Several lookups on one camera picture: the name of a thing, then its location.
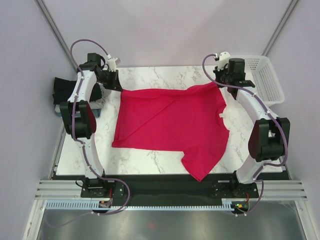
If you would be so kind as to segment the red t shirt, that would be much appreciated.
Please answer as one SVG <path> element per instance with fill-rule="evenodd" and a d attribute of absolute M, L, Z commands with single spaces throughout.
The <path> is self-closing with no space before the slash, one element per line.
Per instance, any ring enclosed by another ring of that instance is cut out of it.
<path fill-rule="evenodd" d="M 202 181 L 225 154 L 227 104 L 213 82 L 180 89 L 124 90 L 112 147 L 183 152 L 181 163 Z"/>

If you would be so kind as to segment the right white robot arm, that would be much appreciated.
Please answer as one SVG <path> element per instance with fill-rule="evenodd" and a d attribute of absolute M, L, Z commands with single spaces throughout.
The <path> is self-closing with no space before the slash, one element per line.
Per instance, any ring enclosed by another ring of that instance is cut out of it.
<path fill-rule="evenodd" d="M 229 191 L 235 197 L 247 191 L 247 185 L 257 180 L 266 166 L 282 167 L 288 160 L 290 121 L 279 117 L 256 93 L 255 84 L 246 78 L 245 60 L 230 57 L 228 52 L 214 54 L 217 66 L 214 68 L 215 81 L 246 110 L 253 129 L 248 141 L 249 156 L 236 170 L 236 180 L 229 184 Z"/>

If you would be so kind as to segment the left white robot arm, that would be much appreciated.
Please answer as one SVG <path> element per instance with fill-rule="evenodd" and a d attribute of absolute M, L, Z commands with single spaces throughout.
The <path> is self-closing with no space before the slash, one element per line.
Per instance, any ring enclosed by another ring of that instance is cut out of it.
<path fill-rule="evenodd" d="M 92 90 L 97 83 L 111 91 L 122 92 L 117 57 L 104 59 L 97 53 L 89 53 L 87 62 L 79 66 L 74 90 L 67 101 L 59 105 L 67 134 L 76 142 L 87 179 L 103 179 L 105 170 L 99 160 L 95 142 L 96 117 L 90 106 Z"/>

